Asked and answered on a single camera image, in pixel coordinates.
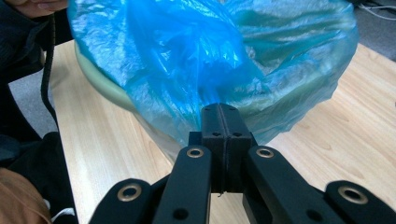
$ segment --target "blue plastic bag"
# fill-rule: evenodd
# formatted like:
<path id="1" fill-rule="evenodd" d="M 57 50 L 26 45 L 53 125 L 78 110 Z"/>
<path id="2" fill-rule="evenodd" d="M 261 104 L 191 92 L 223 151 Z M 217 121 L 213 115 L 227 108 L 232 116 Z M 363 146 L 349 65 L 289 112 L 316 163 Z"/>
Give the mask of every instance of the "blue plastic bag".
<path id="1" fill-rule="evenodd" d="M 239 109 L 260 144 L 329 99 L 358 43 L 343 0 L 77 0 L 83 55 L 181 147 L 200 109 Z"/>

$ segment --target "gray carpet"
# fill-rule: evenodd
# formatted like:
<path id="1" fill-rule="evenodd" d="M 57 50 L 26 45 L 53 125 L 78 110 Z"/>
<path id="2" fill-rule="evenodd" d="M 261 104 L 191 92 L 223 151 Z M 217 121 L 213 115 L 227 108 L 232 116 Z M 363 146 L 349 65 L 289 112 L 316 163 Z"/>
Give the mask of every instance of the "gray carpet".
<path id="1" fill-rule="evenodd" d="M 384 6 L 395 6 L 395 0 L 376 0 Z M 384 17 L 396 18 L 385 10 L 375 10 Z M 356 18 L 360 33 L 360 42 L 380 54 L 396 62 L 396 21 L 379 19 L 368 12 L 356 8 Z M 41 72 L 25 77 L 10 84 L 14 97 L 21 107 L 24 116 L 36 131 L 43 136 L 45 133 L 56 131 L 56 125 L 50 113 L 43 106 L 40 98 Z"/>

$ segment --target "light wood surface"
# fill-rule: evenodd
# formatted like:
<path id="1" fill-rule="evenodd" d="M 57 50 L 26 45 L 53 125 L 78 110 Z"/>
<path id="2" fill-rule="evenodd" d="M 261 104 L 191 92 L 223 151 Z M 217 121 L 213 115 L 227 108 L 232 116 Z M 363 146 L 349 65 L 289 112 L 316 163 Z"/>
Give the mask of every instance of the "light wood surface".
<path id="1" fill-rule="evenodd" d="M 117 182 L 154 183 L 172 164 L 134 116 L 103 98 L 81 74 L 74 43 L 55 51 L 51 90 L 79 222 Z M 314 187 L 345 179 L 396 209 L 396 63 L 359 45 L 329 101 L 268 144 Z M 211 223 L 248 223 L 241 195 L 212 195 Z"/>

